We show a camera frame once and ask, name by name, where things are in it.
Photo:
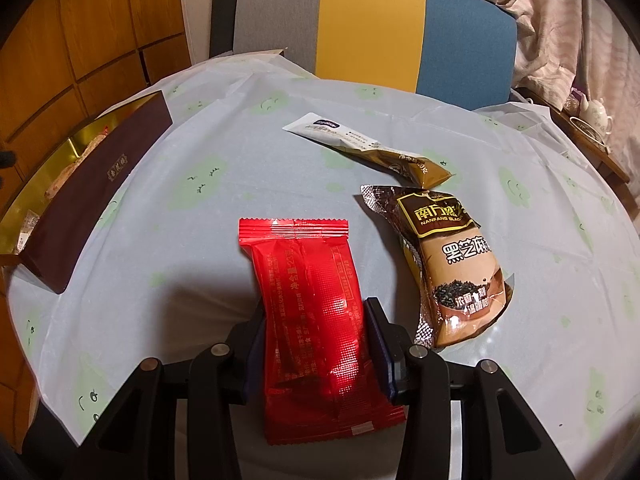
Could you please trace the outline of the large red foil snack packet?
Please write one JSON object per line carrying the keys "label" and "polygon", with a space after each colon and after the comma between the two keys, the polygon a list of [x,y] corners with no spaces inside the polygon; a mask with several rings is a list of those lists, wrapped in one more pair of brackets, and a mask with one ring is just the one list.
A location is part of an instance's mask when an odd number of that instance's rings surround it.
{"label": "large red foil snack packet", "polygon": [[272,445],[360,436],[405,412],[378,385],[344,219],[239,222],[265,308],[264,421]]}

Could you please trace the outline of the brown sesame paste packet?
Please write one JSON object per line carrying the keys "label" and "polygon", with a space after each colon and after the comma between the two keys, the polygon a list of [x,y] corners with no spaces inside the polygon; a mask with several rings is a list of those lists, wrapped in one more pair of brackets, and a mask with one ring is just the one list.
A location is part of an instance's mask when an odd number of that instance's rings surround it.
{"label": "brown sesame paste packet", "polygon": [[419,286],[417,344],[446,348],[497,322],[512,287],[480,225],[456,196],[390,185],[363,185],[361,196],[397,233]]}

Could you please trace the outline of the white brown stick sachet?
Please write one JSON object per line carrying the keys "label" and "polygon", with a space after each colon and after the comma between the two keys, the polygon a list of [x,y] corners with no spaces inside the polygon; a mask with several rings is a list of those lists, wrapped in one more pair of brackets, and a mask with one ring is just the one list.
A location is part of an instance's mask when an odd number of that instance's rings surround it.
{"label": "white brown stick sachet", "polygon": [[389,148],[370,136],[318,114],[308,113],[282,129],[393,171],[424,190],[436,188],[452,176],[449,170],[425,156]]}

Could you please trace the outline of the light blue patterned tablecloth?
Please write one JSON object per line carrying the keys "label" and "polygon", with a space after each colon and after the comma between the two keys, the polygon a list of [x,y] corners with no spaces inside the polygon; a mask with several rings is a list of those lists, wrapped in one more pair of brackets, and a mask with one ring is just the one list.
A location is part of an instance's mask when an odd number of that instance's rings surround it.
{"label": "light blue patterned tablecloth", "polygon": [[273,54],[195,65],[156,85],[172,125],[109,203],[62,294],[25,270],[12,318],[44,404],[76,440],[147,356],[196,356],[257,304],[238,222],[337,218],[361,291],[416,326],[392,228],[363,205],[390,172],[289,133],[308,113],[452,171],[445,190],[514,279],[506,313],[447,360],[499,363],[579,479],[612,474],[639,435],[639,237],[612,188],[542,110],[481,112],[311,77]]}

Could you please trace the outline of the gold lined dark snack box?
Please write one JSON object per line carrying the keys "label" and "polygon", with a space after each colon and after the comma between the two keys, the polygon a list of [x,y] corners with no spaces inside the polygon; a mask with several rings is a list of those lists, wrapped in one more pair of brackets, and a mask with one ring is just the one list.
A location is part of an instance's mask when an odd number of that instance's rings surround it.
{"label": "gold lined dark snack box", "polygon": [[64,292],[116,191],[171,126],[160,91],[117,107],[74,134],[24,185],[1,220],[1,265],[24,266]]}

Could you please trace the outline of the wooden side table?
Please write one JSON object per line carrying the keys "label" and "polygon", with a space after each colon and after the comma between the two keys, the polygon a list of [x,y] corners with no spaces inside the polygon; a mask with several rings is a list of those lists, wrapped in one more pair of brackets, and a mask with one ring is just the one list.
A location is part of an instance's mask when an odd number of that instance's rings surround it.
{"label": "wooden side table", "polygon": [[515,92],[525,101],[548,107],[552,122],[554,122],[578,147],[578,150],[589,159],[591,165],[596,168],[597,172],[620,199],[631,220],[638,220],[639,206],[632,197],[628,186],[630,182],[629,174],[623,170],[623,166],[614,156],[608,154],[605,148],[599,148],[596,142],[590,140],[585,133],[582,133],[582,130],[570,120],[570,116],[562,112],[562,110],[557,110],[546,100],[537,96],[532,90],[521,87],[516,88]]}

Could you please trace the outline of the grey yellow blue chair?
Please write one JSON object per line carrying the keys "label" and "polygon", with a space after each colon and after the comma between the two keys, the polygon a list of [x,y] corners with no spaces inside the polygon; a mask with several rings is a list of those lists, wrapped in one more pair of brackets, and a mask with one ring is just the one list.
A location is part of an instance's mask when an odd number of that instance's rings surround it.
{"label": "grey yellow blue chair", "polygon": [[209,54],[273,50],[323,79],[466,110],[509,99],[514,18],[485,0],[213,0]]}

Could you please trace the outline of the white teapot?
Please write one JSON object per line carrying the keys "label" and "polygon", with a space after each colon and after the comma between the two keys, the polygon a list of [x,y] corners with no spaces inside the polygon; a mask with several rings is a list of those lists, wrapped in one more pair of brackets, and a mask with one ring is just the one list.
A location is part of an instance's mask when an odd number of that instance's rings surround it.
{"label": "white teapot", "polygon": [[589,101],[583,96],[579,103],[578,115],[571,117],[570,121],[597,144],[604,148],[608,146],[608,137],[613,129],[613,118],[602,102]]}

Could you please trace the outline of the beige patterned curtain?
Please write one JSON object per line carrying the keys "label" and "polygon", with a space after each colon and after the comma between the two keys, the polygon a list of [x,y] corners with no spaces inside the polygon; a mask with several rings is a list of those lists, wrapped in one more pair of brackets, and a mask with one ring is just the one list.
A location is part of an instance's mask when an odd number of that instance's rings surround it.
{"label": "beige patterned curtain", "polygon": [[515,18],[513,84],[561,108],[573,88],[613,118],[608,146],[639,197],[639,51],[605,0],[487,0]]}

